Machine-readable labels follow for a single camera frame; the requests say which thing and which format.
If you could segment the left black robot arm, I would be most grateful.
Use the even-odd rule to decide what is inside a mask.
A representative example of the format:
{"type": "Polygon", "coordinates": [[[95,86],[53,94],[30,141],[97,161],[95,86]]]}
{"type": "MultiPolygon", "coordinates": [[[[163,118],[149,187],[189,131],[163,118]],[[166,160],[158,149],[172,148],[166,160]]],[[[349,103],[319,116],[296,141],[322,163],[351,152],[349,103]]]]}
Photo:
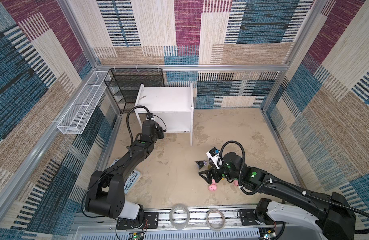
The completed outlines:
{"type": "Polygon", "coordinates": [[[152,119],[145,106],[136,106],[131,110],[146,110],[147,120],[142,123],[141,133],[133,137],[126,115],[126,127],[130,136],[130,145],[126,154],[104,171],[95,171],[90,178],[88,190],[82,198],[81,210],[95,214],[95,217],[143,221],[143,210],[139,204],[125,199],[124,186],[131,172],[153,151],[157,140],[164,138],[164,130],[152,119]]]}

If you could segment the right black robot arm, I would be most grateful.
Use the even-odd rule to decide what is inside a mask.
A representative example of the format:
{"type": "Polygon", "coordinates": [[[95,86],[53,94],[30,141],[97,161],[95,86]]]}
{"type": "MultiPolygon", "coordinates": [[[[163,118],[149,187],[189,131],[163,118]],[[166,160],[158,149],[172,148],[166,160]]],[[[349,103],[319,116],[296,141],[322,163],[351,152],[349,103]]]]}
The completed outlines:
{"type": "Polygon", "coordinates": [[[281,180],[265,170],[248,166],[244,147],[225,142],[207,152],[211,167],[199,172],[211,188],[225,179],[236,183],[247,196],[265,194],[284,201],[262,198],[255,214],[260,223],[284,222],[315,230],[328,240],[352,240],[369,234],[369,213],[351,207],[339,193],[314,192],[281,180]]]}

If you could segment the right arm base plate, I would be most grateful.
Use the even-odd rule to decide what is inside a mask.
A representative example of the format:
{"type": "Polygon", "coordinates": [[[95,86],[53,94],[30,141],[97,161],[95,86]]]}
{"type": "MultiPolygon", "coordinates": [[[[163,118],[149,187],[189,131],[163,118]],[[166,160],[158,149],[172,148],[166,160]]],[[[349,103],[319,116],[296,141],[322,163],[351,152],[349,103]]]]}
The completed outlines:
{"type": "Polygon", "coordinates": [[[275,223],[271,220],[259,220],[254,209],[240,209],[237,212],[237,217],[243,226],[274,225],[275,223]]]}

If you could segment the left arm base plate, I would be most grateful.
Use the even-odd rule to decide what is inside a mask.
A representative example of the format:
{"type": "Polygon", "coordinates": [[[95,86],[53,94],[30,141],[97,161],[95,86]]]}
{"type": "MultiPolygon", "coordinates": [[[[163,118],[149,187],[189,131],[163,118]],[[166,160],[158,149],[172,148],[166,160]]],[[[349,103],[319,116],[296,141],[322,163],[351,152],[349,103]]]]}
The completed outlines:
{"type": "Polygon", "coordinates": [[[121,218],[117,224],[116,230],[142,230],[157,229],[159,212],[144,212],[138,215],[135,220],[121,218]]]}

